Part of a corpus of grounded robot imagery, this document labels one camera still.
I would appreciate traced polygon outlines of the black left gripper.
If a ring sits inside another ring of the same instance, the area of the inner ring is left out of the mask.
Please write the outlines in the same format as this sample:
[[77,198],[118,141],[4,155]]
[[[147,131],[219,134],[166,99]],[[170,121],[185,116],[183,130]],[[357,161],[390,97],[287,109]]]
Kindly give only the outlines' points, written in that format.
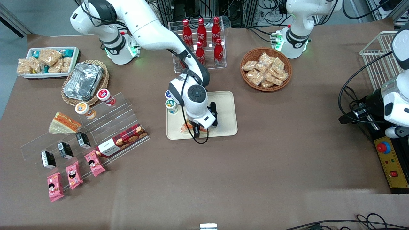
[[373,91],[360,100],[352,101],[351,110],[352,112],[339,117],[341,124],[355,124],[357,122],[385,123],[384,100],[380,89]]

